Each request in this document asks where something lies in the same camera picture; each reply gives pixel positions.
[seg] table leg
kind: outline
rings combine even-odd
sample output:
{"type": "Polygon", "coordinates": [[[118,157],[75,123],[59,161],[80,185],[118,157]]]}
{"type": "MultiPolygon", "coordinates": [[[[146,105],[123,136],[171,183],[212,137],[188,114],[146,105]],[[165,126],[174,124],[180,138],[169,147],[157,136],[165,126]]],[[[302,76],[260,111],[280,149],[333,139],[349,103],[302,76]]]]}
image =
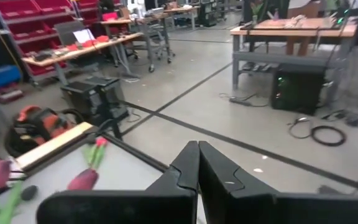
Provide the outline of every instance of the table leg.
{"type": "Polygon", "coordinates": [[[192,10],[190,13],[191,13],[191,29],[195,30],[196,29],[196,19],[195,19],[196,11],[192,10]]]}
{"type": "Polygon", "coordinates": [[[122,73],[122,76],[127,76],[130,78],[140,78],[140,76],[133,74],[131,72],[131,70],[129,69],[129,63],[128,63],[127,54],[126,54],[126,51],[124,48],[124,44],[118,44],[117,48],[118,48],[117,54],[121,55],[120,56],[121,64],[125,68],[125,72],[122,73]]]}
{"type": "Polygon", "coordinates": [[[154,72],[154,63],[153,63],[153,48],[150,40],[149,27],[147,24],[142,24],[142,32],[144,34],[146,47],[147,47],[147,58],[149,59],[149,72],[154,72]]]}
{"type": "Polygon", "coordinates": [[[67,85],[68,81],[66,79],[65,72],[63,71],[59,63],[58,62],[54,63],[53,67],[55,67],[55,71],[57,72],[57,77],[59,78],[60,82],[63,85],[67,85]]]}
{"type": "MultiPolygon", "coordinates": [[[[240,35],[233,35],[233,53],[240,51],[240,35]]],[[[233,79],[233,89],[236,90],[239,85],[239,62],[240,60],[236,58],[233,54],[233,65],[232,65],[232,79],[233,79]]]]}
{"type": "Polygon", "coordinates": [[[168,29],[167,29],[167,25],[165,22],[165,18],[162,19],[162,24],[163,24],[165,47],[167,49],[167,55],[168,55],[168,63],[171,63],[171,46],[169,44],[168,29]]]}
{"type": "MultiPolygon", "coordinates": [[[[109,26],[104,26],[104,28],[106,29],[106,34],[107,36],[109,37],[109,39],[111,40],[112,39],[112,35],[111,35],[111,32],[110,32],[110,27],[109,26]]],[[[109,51],[110,51],[110,54],[112,56],[112,59],[114,61],[114,66],[115,67],[118,67],[118,60],[117,60],[117,55],[114,51],[114,47],[113,46],[110,46],[109,47],[109,51]]]]}
{"type": "MultiPolygon", "coordinates": [[[[352,39],[345,38],[342,39],[341,47],[339,48],[339,51],[335,56],[332,58],[336,58],[333,60],[347,60],[347,56],[349,55],[350,49],[352,46],[352,39]]],[[[326,104],[327,106],[332,106],[331,104],[334,103],[336,93],[339,88],[339,84],[341,82],[341,79],[343,78],[343,73],[346,70],[346,68],[335,68],[332,75],[332,82],[333,84],[328,88],[327,90],[327,98],[326,98],[326,104]]]]}

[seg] concrete floor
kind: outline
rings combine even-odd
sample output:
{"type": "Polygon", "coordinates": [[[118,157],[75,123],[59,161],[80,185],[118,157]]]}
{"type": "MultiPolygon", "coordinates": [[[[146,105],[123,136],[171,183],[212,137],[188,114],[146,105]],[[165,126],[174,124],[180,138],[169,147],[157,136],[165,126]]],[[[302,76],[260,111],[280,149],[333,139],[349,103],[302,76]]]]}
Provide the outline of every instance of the concrete floor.
{"type": "MultiPolygon", "coordinates": [[[[220,93],[245,96],[257,92],[261,97],[251,102],[256,105],[268,102],[270,75],[242,75],[239,90],[232,91],[229,29],[239,19],[239,15],[233,14],[215,27],[172,32],[171,46],[177,56],[171,64],[166,60],[157,62],[154,73],[147,71],[145,54],[140,54],[131,69],[141,75],[141,79],[122,83],[126,101],[162,115],[150,116],[136,110],[142,116],[138,124],[121,124],[125,142],[169,164],[188,141],[205,140],[277,190],[316,193],[322,186],[328,186],[344,194],[352,193],[358,181],[357,128],[350,128],[343,121],[328,123],[343,130],[347,141],[339,147],[324,147],[310,138],[295,139],[287,133],[295,113],[273,110],[269,106],[248,108],[219,97],[220,93]],[[176,124],[176,119],[185,126],[176,124]]],[[[272,47],[272,51],[284,53],[285,49],[272,47]]],[[[115,68],[107,67],[104,71],[107,76],[116,75],[115,68]]],[[[352,55],[351,67],[341,88],[340,95],[344,95],[337,107],[352,108],[358,102],[358,49],[352,55]]],[[[43,91],[28,89],[25,98],[2,106],[9,116],[28,104],[55,110],[67,108],[58,83],[45,85],[43,91]]],[[[318,118],[311,119],[315,126],[325,124],[318,118]]],[[[306,125],[302,125],[294,130],[300,136],[308,131],[306,125]]],[[[332,133],[321,133],[321,136],[332,141],[337,139],[332,133]]]]}

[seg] metal shelf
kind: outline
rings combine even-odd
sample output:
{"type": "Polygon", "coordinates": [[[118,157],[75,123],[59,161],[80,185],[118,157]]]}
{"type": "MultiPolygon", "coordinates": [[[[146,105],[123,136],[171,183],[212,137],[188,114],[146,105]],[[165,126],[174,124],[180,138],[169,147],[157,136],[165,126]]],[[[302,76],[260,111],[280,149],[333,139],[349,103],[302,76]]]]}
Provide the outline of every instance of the metal shelf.
{"type": "MultiPolygon", "coordinates": [[[[90,11],[95,11],[97,9],[98,8],[82,9],[81,12],[90,12],[90,11]]],[[[50,14],[50,15],[42,15],[42,16],[26,17],[26,18],[20,18],[20,19],[5,20],[5,23],[7,25],[20,24],[20,23],[24,23],[24,22],[39,21],[39,20],[44,20],[44,19],[51,19],[51,18],[70,16],[70,15],[74,15],[74,12],[71,10],[70,10],[70,12],[61,12],[61,13],[50,14]]]]}
{"type": "Polygon", "coordinates": [[[39,36],[39,37],[31,37],[31,38],[23,39],[23,40],[15,40],[15,42],[17,44],[25,44],[25,43],[38,41],[38,40],[45,40],[45,39],[52,38],[52,37],[57,37],[57,36],[58,36],[58,34],[48,34],[48,35],[42,35],[42,36],[39,36]]]}

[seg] wooden table top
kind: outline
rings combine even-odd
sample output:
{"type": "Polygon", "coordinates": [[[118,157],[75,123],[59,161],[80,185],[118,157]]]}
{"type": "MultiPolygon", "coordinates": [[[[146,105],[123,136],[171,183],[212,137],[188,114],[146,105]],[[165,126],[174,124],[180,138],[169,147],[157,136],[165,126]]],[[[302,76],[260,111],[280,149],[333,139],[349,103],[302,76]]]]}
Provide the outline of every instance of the wooden table top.
{"type": "Polygon", "coordinates": [[[124,38],[119,38],[117,40],[110,40],[109,42],[98,43],[98,44],[95,44],[94,46],[87,47],[87,48],[84,48],[84,49],[81,49],[81,50],[74,50],[74,51],[68,52],[65,55],[62,55],[61,57],[55,57],[55,58],[52,57],[52,58],[48,58],[46,60],[43,60],[41,62],[36,62],[32,57],[22,58],[22,61],[26,62],[26,63],[29,63],[29,64],[32,64],[32,65],[37,65],[37,66],[43,67],[43,66],[51,65],[51,64],[56,63],[56,62],[61,62],[61,61],[64,61],[64,60],[73,59],[73,58],[76,58],[76,57],[78,57],[80,55],[84,55],[84,54],[87,54],[87,53],[90,53],[90,52],[94,52],[96,50],[103,49],[103,48],[109,47],[111,45],[115,45],[115,44],[119,44],[121,42],[125,42],[127,40],[135,39],[136,37],[140,37],[142,35],[143,35],[143,33],[141,33],[141,32],[138,32],[138,33],[135,33],[135,34],[130,34],[130,35],[125,36],[124,38]]]}
{"type": "Polygon", "coordinates": [[[86,122],[81,123],[74,128],[66,131],[65,133],[36,147],[35,149],[19,156],[18,158],[16,158],[16,162],[21,169],[25,169],[32,164],[38,162],[45,156],[54,153],[57,149],[59,149],[59,147],[62,147],[64,144],[67,144],[72,139],[82,135],[86,130],[92,127],[92,124],[88,124],[86,122]]]}
{"type": "Polygon", "coordinates": [[[174,9],[168,9],[168,10],[164,10],[164,12],[166,13],[174,13],[174,12],[189,12],[195,9],[198,9],[199,6],[193,6],[191,8],[184,8],[184,7],[178,7],[178,8],[174,8],[174,9]]]}
{"type": "MultiPolygon", "coordinates": [[[[137,22],[140,23],[148,23],[148,22],[152,22],[152,21],[156,21],[158,19],[163,19],[168,17],[169,15],[167,13],[161,13],[158,15],[153,15],[152,17],[145,17],[143,19],[136,19],[137,22]]],[[[134,19],[123,19],[123,18],[118,18],[118,19],[110,19],[108,21],[102,21],[100,22],[102,25],[119,25],[119,24],[131,24],[134,23],[135,20],[134,19]]]]}
{"type": "MultiPolygon", "coordinates": [[[[285,30],[285,24],[290,21],[290,19],[279,19],[277,21],[266,20],[257,24],[255,28],[257,30],[250,30],[249,35],[264,35],[264,36],[298,36],[298,37],[315,37],[318,34],[321,37],[353,37],[357,25],[354,22],[351,22],[352,18],[346,24],[343,32],[341,30],[318,30],[324,28],[324,19],[323,18],[311,18],[305,19],[302,23],[302,27],[298,29],[285,30]]],[[[230,30],[231,35],[248,35],[247,30],[241,30],[242,26],[236,27],[230,30]]]]}

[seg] gray metal table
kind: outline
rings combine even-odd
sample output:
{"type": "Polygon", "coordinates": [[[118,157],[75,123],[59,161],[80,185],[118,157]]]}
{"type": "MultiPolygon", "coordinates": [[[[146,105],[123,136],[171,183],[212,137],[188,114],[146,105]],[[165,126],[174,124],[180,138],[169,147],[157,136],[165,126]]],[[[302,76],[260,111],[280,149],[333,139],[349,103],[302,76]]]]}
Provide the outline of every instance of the gray metal table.
{"type": "MultiPolygon", "coordinates": [[[[16,166],[29,174],[24,187],[36,185],[39,191],[36,198],[18,206],[18,214],[12,224],[35,224],[35,214],[42,200],[65,190],[72,178],[87,169],[82,151],[89,145],[85,143],[85,138],[81,138],[85,131],[95,131],[95,127],[81,123],[16,159],[16,166]]],[[[162,171],[144,161],[144,156],[125,146],[117,139],[108,142],[104,160],[98,169],[99,179],[95,190],[145,190],[162,175],[162,171]]],[[[6,202],[8,196],[9,191],[2,193],[0,203],[6,202]]],[[[198,217],[205,220],[201,197],[198,203],[198,217]]]]}
{"type": "Polygon", "coordinates": [[[80,57],[84,54],[88,54],[91,52],[96,52],[100,49],[103,49],[105,47],[109,47],[110,53],[112,55],[116,55],[116,52],[120,55],[120,57],[122,58],[122,64],[126,70],[126,72],[124,72],[124,75],[130,76],[130,77],[135,77],[138,78],[137,75],[134,75],[131,73],[131,71],[129,70],[129,65],[128,62],[126,60],[126,52],[124,50],[124,47],[122,46],[122,43],[127,41],[127,40],[132,40],[136,37],[140,37],[142,34],[141,33],[136,33],[136,34],[131,34],[131,35],[126,35],[125,37],[116,39],[116,40],[110,40],[109,42],[102,42],[102,43],[97,43],[92,47],[87,47],[87,48],[83,48],[80,50],[75,50],[75,51],[71,51],[71,52],[67,52],[65,54],[62,54],[59,57],[52,57],[52,58],[47,58],[43,61],[37,62],[34,60],[34,58],[32,57],[27,57],[27,58],[22,58],[22,60],[26,63],[32,64],[32,65],[36,65],[36,66],[49,66],[49,65],[53,65],[56,69],[58,78],[60,80],[60,82],[63,85],[67,85],[68,81],[66,79],[65,76],[65,71],[63,70],[62,66],[60,65],[61,62],[64,62],[66,60],[69,59],[73,59],[73,58],[77,58],[80,57]]]}
{"type": "Polygon", "coordinates": [[[301,29],[278,29],[278,27],[283,27],[288,20],[280,19],[279,21],[267,20],[258,25],[257,29],[254,30],[241,30],[241,27],[236,27],[230,31],[233,36],[233,65],[232,65],[232,84],[233,89],[238,88],[239,75],[244,73],[244,71],[239,69],[240,61],[248,62],[267,62],[267,63],[292,63],[297,65],[311,65],[311,66],[328,66],[333,68],[332,81],[333,84],[328,90],[327,94],[327,103],[333,101],[335,93],[339,87],[339,82],[341,81],[342,72],[347,68],[347,56],[351,50],[353,43],[353,37],[356,33],[357,25],[353,23],[348,23],[344,30],[318,30],[317,27],[320,27],[324,22],[322,18],[316,19],[306,19],[303,27],[305,30],[301,29]],[[337,37],[341,38],[340,48],[335,56],[334,60],[331,60],[327,63],[326,58],[320,57],[298,57],[292,55],[282,55],[282,54],[262,54],[257,52],[244,52],[240,50],[240,38],[246,35],[253,36],[295,36],[295,37],[337,37]]]}
{"type": "Polygon", "coordinates": [[[134,39],[134,41],[141,41],[143,40],[146,43],[146,46],[143,47],[133,47],[132,50],[146,50],[147,51],[147,58],[149,60],[149,72],[154,72],[154,53],[156,53],[157,51],[165,48],[165,50],[167,51],[167,61],[168,63],[171,62],[171,48],[170,48],[170,43],[169,43],[169,36],[168,36],[168,29],[167,29],[167,25],[165,22],[165,18],[168,17],[168,14],[163,13],[160,15],[155,15],[154,17],[146,17],[143,19],[137,19],[136,23],[135,20],[131,20],[131,19],[116,19],[116,20],[109,20],[109,21],[103,21],[101,22],[102,25],[104,25],[104,28],[106,29],[106,33],[109,36],[109,38],[113,38],[112,33],[110,32],[110,26],[122,26],[122,25],[136,25],[139,26],[139,30],[142,32],[144,35],[141,38],[138,39],[134,39]],[[148,23],[153,22],[153,21],[161,21],[162,25],[163,25],[163,38],[164,38],[164,44],[161,46],[157,46],[157,47],[153,47],[152,46],[152,40],[150,38],[150,28],[148,23]]]}

